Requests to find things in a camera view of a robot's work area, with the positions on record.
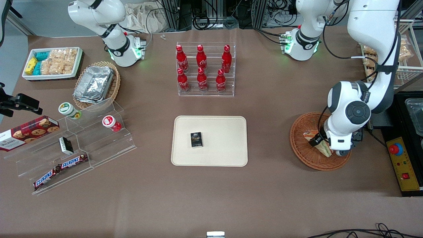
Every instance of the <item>table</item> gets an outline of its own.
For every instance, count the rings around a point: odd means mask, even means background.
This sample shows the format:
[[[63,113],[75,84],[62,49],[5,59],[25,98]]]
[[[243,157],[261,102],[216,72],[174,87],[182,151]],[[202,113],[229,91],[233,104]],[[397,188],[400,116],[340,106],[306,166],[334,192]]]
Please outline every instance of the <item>table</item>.
[[[274,29],[285,32],[288,28]],[[328,45],[341,56],[359,48],[345,27],[327,29]],[[423,234],[423,199],[401,198],[388,153],[365,134],[341,169],[319,172],[292,152],[289,130],[301,114],[325,107],[340,80],[364,77],[361,59],[340,60],[323,46],[308,61],[281,55],[253,30],[211,30],[154,35],[146,59],[119,68],[116,101],[137,149],[40,196],[24,190],[15,164],[0,160],[0,234],[6,237],[306,237],[328,230],[374,228]],[[110,61],[100,37],[29,36],[29,49],[79,46],[82,67]],[[175,45],[236,42],[234,98],[179,97]],[[40,100],[44,114],[72,102],[75,81],[27,82],[16,93]],[[173,121],[179,115],[243,116],[247,120],[245,167],[184,167],[170,162]],[[36,118],[18,111],[1,130]]]

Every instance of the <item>snickers bar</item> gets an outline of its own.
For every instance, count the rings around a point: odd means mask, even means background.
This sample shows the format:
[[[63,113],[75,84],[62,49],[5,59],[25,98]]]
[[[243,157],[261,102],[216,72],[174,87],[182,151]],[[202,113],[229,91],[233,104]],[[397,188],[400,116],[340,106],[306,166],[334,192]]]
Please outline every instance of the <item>snickers bar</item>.
[[[86,161],[87,159],[88,159],[87,154],[83,154],[83,155],[80,155],[80,156],[78,156],[78,157],[76,157],[76,158],[73,158],[73,159],[71,159],[71,160],[69,160],[69,161],[66,161],[66,162],[65,162],[65,163],[63,163],[63,164],[59,164],[58,166],[60,167],[60,171],[62,171],[62,170],[64,170],[65,168],[72,167],[72,166],[74,166],[74,165],[76,165],[76,164],[79,164],[79,163],[81,163],[81,162]]]
[[[46,173],[44,176],[42,176],[37,181],[35,181],[34,182],[34,191],[36,191],[38,188],[40,188],[43,184],[47,183],[48,180],[53,178],[59,172],[60,172],[60,167],[56,166],[52,170],[50,170],[48,173]]]

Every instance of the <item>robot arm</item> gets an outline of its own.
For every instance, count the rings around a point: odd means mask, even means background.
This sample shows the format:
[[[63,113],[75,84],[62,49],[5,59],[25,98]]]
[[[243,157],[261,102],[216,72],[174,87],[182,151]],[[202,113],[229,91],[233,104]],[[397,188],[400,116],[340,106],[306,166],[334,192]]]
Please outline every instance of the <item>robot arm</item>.
[[[341,154],[350,150],[352,133],[369,121],[371,113],[380,113],[392,103],[401,42],[393,21],[397,6],[398,0],[352,0],[348,33],[357,42],[375,49],[376,71],[382,72],[378,72],[373,85],[342,81],[329,91],[327,103],[332,115],[323,125],[324,132],[320,131],[330,141],[331,149],[345,151]]]
[[[297,10],[304,22],[301,28],[286,32],[291,40],[288,42],[289,46],[284,48],[284,53],[298,61],[310,59],[325,26],[323,16],[340,17],[349,11],[346,4],[340,6],[342,2],[343,0],[297,0]]]
[[[125,20],[126,10],[119,0],[77,0],[69,3],[71,19],[103,38],[112,59],[122,67],[143,57],[140,38],[125,35],[117,25]]]

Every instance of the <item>clear acrylic display stand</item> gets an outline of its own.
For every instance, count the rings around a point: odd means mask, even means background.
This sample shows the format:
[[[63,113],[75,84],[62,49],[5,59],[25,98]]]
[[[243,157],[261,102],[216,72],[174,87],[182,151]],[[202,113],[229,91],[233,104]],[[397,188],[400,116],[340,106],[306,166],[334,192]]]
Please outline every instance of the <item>clear acrylic display stand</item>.
[[[136,148],[122,120],[123,109],[112,99],[94,104],[81,112],[80,119],[62,118],[58,120],[60,130],[6,154],[5,159],[16,162],[18,176],[29,179],[28,191],[32,191],[32,194],[44,193]],[[120,131],[113,132],[103,126],[102,119],[107,115],[115,117],[122,124]],[[62,136],[71,141],[74,150],[72,155],[62,153],[59,145]],[[33,183],[36,180],[58,164],[84,153],[88,154],[88,161],[61,171],[34,191]]]
[[[188,78],[188,83],[190,84],[191,90],[188,93],[181,92],[178,84],[178,94],[179,96],[209,96],[209,97],[234,97],[235,96],[235,59],[236,59],[236,47],[234,42],[178,42],[187,55],[188,58],[188,73],[185,75]],[[198,87],[197,75],[198,75],[198,66],[197,66],[197,46],[202,44],[204,47],[204,53],[207,56],[207,84],[209,90],[207,92],[200,92]],[[216,77],[217,71],[222,68],[222,54],[223,47],[225,44],[231,46],[231,55],[232,55],[232,64],[231,69],[228,74],[225,74],[226,77],[226,91],[223,94],[217,93],[216,88]],[[176,61],[176,69],[179,68],[178,62]]]

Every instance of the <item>black box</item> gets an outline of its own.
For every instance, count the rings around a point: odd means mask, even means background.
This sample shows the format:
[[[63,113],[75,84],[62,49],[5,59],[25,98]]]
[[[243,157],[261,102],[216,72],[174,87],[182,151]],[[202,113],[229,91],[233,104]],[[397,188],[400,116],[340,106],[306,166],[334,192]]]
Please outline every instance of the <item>black box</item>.
[[[191,147],[192,148],[203,147],[203,140],[201,139],[201,132],[191,133]]]
[[[65,137],[60,137],[59,143],[63,153],[67,155],[71,155],[74,153],[74,149],[72,148],[72,143],[70,140],[66,139]]]

